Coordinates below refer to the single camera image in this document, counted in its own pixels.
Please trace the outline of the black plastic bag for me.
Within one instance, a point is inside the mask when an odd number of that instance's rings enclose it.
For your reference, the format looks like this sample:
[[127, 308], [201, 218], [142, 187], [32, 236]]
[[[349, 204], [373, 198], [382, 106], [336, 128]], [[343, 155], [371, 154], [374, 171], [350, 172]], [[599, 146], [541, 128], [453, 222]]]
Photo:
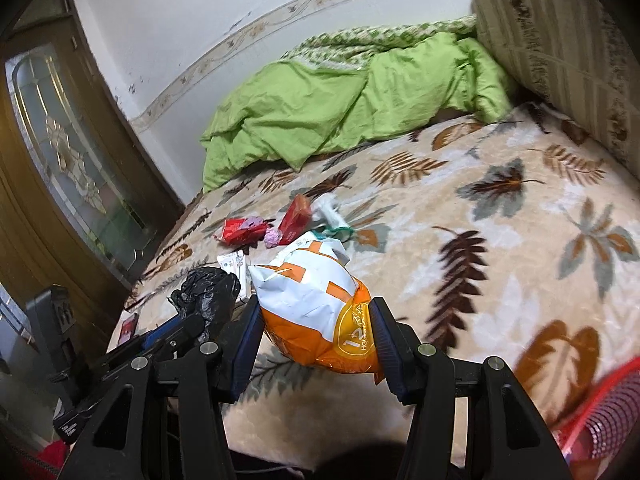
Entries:
[[230, 322], [239, 297], [241, 285], [238, 277], [214, 266], [200, 266], [186, 274], [182, 285], [169, 295], [169, 302], [183, 318], [198, 314], [203, 320], [203, 331], [198, 342], [217, 336]]

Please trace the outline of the white medicine box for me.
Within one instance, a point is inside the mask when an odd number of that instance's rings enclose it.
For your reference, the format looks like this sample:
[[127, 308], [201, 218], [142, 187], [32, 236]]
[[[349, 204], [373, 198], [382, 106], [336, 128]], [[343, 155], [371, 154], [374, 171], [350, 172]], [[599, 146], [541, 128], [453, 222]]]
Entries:
[[247, 273], [246, 255], [242, 250], [230, 254], [218, 255], [217, 262], [222, 270], [235, 275], [240, 283], [239, 296], [236, 302], [244, 302], [250, 296], [250, 276]]

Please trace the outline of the torn red paper box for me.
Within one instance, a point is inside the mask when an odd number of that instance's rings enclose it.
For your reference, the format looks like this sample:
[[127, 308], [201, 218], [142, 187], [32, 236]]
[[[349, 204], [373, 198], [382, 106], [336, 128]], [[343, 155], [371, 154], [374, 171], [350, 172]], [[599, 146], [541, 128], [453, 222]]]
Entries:
[[215, 237], [229, 247], [255, 245], [271, 227], [272, 224], [262, 217], [228, 218], [216, 231]]

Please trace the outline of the orange white snack bag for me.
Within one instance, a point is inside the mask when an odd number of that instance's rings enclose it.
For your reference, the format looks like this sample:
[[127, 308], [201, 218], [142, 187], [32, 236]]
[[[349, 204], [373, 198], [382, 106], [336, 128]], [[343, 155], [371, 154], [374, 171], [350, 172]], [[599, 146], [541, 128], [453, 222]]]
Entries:
[[303, 366], [384, 379], [369, 304], [372, 296], [346, 268], [339, 240], [294, 242], [248, 273], [270, 341]]

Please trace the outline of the red cigarette pack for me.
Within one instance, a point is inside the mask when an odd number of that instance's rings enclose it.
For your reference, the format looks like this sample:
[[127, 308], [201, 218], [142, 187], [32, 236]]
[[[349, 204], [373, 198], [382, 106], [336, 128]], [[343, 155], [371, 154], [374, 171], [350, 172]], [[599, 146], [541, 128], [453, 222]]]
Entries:
[[297, 240], [306, 231], [311, 217], [311, 201], [304, 194], [297, 194], [278, 227], [279, 244], [288, 245]]

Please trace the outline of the white sock green cuff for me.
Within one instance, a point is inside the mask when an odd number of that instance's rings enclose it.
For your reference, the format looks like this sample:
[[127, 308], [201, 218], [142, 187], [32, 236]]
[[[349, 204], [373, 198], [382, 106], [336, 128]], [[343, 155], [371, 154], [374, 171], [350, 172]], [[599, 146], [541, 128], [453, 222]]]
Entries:
[[347, 242], [355, 234], [338, 211], [333, 193], [322, 194], [311, 203], [311, 231], [319, 240], [334, 238], [340, 242]]

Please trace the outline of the purple wrapper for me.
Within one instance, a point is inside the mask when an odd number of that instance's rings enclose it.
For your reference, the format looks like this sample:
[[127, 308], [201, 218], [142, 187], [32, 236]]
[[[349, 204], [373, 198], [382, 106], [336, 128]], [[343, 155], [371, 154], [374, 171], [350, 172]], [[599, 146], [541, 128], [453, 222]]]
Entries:
[[265, 248], [273, 248], [280, 245], [280, 241], [282, 240], [282, 233], [278, 228], [274, 226], [270, 226], [267, 229], [264, 236], [264, 244]]

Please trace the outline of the smartphone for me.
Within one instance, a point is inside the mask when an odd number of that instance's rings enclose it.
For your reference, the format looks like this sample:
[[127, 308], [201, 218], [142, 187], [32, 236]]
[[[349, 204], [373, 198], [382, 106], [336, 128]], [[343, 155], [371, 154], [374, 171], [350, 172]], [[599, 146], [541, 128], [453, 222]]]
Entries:
[[134, 338], [138, 325], [138, 317], [139, 315], [137, 315], [137, 313], [131, 313], [122, 321], [117, 339], [118, 346], [122, 346]]

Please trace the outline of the red plastic basket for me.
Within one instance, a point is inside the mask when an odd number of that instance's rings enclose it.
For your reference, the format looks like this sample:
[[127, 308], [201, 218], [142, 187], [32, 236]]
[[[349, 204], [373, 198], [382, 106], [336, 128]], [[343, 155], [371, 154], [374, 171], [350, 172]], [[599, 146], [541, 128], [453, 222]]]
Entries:
[[639, 420], [639, 358], [606, 375], [554, 437], [567, 463], [614, 457]]

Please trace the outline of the wooden glass door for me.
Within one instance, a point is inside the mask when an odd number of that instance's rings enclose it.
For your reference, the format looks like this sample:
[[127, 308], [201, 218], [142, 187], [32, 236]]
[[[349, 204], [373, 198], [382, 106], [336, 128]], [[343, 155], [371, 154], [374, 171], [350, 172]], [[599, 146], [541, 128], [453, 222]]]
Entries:
[[90, 356], [182, 214], [118, 109], [74, 0], [29, 0], [1, 34], [1, 281], [70, 293]]

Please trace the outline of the leaf pattern fleece blanket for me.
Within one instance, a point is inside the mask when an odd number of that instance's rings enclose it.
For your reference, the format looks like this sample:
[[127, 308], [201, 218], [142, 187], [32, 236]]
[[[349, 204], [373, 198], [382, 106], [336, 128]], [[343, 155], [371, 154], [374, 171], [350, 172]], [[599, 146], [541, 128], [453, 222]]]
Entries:
[[139, 332], [226, 252], [228, 218], [279, 220], [326, 197], [348, 267], [396, 318], [460, 360], [501, 356], [548, 424], [639, 353], [639, 182], [600, 143], [530, 105], [462, 116], [315, 160], [270, 164], [197, 198], [134, 285]]

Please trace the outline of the green quilt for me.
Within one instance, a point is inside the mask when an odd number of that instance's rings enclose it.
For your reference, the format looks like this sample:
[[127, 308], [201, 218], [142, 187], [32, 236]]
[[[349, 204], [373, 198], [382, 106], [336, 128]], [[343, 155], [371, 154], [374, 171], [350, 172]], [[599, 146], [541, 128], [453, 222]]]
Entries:
[[201, 136], [203, 188], [256, 162], [301, 170], [311, 157], [400, 136], [443, 110], [498, 122], [514, 92], [478, 41], [474, 16], [312, 36], [218, 105]]

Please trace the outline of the striped floral headboard cushion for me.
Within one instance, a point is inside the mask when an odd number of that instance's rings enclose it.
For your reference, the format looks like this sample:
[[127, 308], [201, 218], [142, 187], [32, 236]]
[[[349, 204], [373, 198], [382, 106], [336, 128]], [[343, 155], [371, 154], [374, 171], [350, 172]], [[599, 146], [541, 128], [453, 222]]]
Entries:
[[599, 0], [472, 0], [477, 37], [523, 87], [639, 172], [639, 62]]

